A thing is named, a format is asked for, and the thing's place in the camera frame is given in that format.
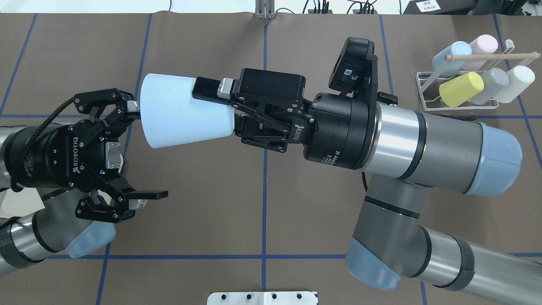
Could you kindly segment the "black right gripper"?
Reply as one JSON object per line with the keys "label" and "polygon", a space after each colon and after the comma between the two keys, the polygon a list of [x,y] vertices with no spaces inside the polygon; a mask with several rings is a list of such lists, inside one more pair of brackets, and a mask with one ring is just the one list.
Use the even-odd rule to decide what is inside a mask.
{"label": "black right gripper", "polygon": [[320,92],[304,99],[306,78],[244,68],[239,79],[196,77],[191,95],[207,102],[231,102],[234,134],[242,143],[284,153],[302,144],[304,158],[320,164],[360,169],[368,162],[377,104]]}

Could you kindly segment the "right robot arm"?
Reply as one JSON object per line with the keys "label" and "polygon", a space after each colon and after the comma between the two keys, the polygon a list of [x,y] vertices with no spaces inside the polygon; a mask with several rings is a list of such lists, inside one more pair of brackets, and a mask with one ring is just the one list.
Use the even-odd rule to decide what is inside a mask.
{"label": "right robot arm", "polygon": [[240,110],[242,142],[370,176],[345,257],[364,284],[394,289],[402,278],[510,305],[540,305],[541,265],[431,229],[422,209],[437,199],[501,195],[522,160],[518,141],[484,123],[399,108],[378,91],[377,70],[348,64],[332,75],[335,94],[304,98],[305,78],[244,68],[238,78],[198,77],[192,96]]}

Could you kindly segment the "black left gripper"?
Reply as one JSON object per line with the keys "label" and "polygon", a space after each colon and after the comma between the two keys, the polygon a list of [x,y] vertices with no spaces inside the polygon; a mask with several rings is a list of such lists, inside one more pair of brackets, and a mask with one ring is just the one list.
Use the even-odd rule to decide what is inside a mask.
{"label": "black left gripper", "polygon": [[83,200],[78,218],[119,223],[135,215],[149,200],[167,198],[167,190],[134,191],[117,170],[108,149],[120,147],[119,137],[141,107],[133,94],[102,89],[74,95],[38,127],[24,127],[8,137],[8,187],[101,190],[116,203]]}

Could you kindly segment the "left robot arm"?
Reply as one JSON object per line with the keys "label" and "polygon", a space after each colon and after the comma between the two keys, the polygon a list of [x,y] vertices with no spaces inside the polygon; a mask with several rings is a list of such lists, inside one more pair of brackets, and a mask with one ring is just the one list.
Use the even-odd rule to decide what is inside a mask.
{"label": "left robot arm", "polygon": [[67,251],[79,258],[108,244],[114,224],[168,191],[137,191],[120,174],[119,137],[141,110],[131,93],[74,95],[39,126],[1,127],[1,190],[36,189],[44,207],[1,224],[1,275]]}

